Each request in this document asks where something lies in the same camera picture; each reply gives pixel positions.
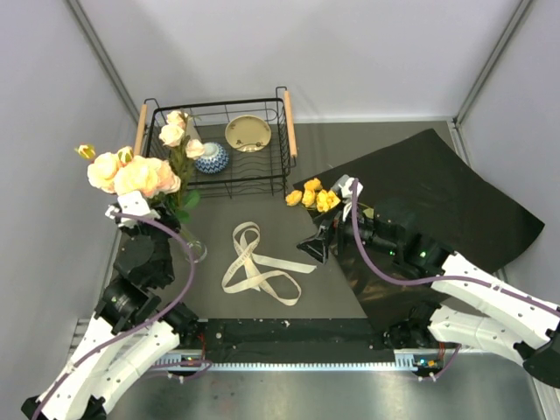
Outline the yellow rose bunch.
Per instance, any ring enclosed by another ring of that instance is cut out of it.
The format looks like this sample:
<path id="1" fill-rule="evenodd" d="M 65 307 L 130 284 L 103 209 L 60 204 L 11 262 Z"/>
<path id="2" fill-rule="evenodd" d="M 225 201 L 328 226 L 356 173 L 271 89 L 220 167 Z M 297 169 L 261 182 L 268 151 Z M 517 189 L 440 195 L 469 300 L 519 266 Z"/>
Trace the yellow rose bunch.
<path id="1" fill-rule="evenodd" d="M 326 214 L 336 208 L 339 199 L 330 189 L 325 189 L 318 178 L 312 178 L 304 182 L 302 190 L 294 190 L 285 197 L 288 207 L 301 206 L 307 210 Z"/>

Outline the pink peony stem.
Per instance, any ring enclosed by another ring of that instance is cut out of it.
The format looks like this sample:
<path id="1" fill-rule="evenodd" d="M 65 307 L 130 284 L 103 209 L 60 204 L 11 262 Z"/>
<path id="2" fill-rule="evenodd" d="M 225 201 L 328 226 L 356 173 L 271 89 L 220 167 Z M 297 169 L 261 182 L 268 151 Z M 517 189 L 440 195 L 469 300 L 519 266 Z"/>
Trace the pink peony stem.
<path id="1" fill-rule="evenodd" d="M 169 158 L 134 156 L 115 175 L 118 197 L 139 192 L 150 205 L 165 205 L 180 221 L 200 202 L 200 193 L 189 186 L 195 161 L 182 147 L 171 148 Z"/>

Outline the white printed ribbon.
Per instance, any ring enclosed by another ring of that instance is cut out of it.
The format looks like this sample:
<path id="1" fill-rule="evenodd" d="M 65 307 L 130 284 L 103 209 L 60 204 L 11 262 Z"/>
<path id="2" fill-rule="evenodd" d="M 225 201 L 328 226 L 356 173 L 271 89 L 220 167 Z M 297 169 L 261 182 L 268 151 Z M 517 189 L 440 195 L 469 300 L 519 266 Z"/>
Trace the white printed ribbon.
<path id="1" fill-rule="evenodd" d="M 298 303 L 302 288 L 290 273 L 311 274 L 317 268 L 316 265 L 256 254 L 255 250 L 261 241 L 261 229 L 253 221 L 243 222 L 235 227 L 232 241 L 236 258 L 221 280 L 221 288 L 225 293 L 263 291 L 284 306 Z M 280 297 L 269 283 L 269 279 L 273 277 L 287 279 L 296 288 L 297 295 L 292 298 Z"/>

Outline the pale pink rose spray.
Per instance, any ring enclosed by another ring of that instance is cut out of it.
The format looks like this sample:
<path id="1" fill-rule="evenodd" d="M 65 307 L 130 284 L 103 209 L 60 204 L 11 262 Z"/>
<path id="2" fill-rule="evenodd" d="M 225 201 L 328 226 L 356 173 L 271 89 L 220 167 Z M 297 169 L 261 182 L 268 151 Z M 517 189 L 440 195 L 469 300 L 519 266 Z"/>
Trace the pale pink rose spray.
<path id="1" fill-rule="evenodd" d="M 158 135 L 160 143 L 167 150 L 164 161 L 173 172 L 173 177 L 161 185 L 157 198 L 181 223 L 189 221 L 190 212 L 200 202 L 199 192 L 189 183 L 204 147 L 198 134 L 187 132 L 190 128 L 194 128 L 192 117 L 183 109 L 173 110 L 165 117 L 165 125 Z"/>

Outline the black wrapping paper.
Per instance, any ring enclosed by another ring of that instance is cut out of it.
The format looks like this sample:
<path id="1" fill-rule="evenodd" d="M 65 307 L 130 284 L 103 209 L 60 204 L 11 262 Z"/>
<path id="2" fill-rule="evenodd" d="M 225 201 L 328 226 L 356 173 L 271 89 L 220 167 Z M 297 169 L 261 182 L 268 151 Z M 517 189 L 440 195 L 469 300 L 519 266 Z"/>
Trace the black wrapping paper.
<path id="1" fill-rule="evenodd" d="M 467 166 L 434 129 L 423 130 L 344 164 L 325 163 L 293 185 L 302 189 L 317 178 L 325 189 L 342 175 L 364 185 L 360 203 L 395 203 L 415 215 L 418 230 L 463 255 L 491 274 L 526 251 L 546 226 Z M 399 287 L 376 276 L 364 263 L 354 239 L 336 255 L 346 280 L 372 327 L 381 332 L 407 318 L 413 306 L 442 302 L 427 286 Z"/>

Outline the large peach peony stem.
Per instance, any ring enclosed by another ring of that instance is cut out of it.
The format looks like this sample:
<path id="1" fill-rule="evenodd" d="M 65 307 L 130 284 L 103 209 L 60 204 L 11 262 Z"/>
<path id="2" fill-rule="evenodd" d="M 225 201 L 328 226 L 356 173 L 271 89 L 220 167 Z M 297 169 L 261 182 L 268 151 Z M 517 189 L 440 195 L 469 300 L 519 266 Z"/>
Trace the large peach peony stem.
<path id="1" fill-rule="evenodd" d="M 89 184 L 105 193 L 115 192 L 115 177 L 122 167 L 119 157 L 115 153 L 104 152 L 97 155 L 91 144 L 81 144 L 75 151 L 87 160 L 87 179 Z"/>

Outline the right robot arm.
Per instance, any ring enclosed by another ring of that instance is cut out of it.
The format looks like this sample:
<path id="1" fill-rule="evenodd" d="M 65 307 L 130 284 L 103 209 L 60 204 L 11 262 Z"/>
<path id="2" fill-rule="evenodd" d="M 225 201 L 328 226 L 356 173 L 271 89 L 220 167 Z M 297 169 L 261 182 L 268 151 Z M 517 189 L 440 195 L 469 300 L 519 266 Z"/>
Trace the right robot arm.
<path id="1" fill-rule="evenodd" d="M 389 200 L 367 216 L 360 208 L 338 207 L 318 217 L 316 234 L 297 248 L 325 263 L 330 247 L 353 244 L 391 259 L 395 277 L 375 269 L 383 280 L 419 286 L 456 298 L 476 310 L 422 302 L 383 334 L 394 349 L 455 343 L 499 355 L 552 388 L 559 386 L 559 307 L 527 295 L 468 261 L 452 247 L 422 233 L 402 202 Z"/>

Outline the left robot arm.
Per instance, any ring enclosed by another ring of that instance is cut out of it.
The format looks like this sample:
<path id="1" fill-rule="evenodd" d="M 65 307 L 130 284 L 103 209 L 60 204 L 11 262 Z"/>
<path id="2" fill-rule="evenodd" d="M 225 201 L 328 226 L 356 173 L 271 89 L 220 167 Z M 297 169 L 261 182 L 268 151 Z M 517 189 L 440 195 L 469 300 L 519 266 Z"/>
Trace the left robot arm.
<path id="1" fill-rule="evenodd" d="M 94 309 L 87 330 L 53 385 L 24 401 L 29 419 L 104 419 L 121 397 L 165 354 L 200 337 L 198 316 L 179 297 L 158 309 L 154 290 L 174 279 L 170 240 L 180 223 L 164 205 L 133 215 L 119 228 L 129 239 L 114 261 L 115 278 Z"/>

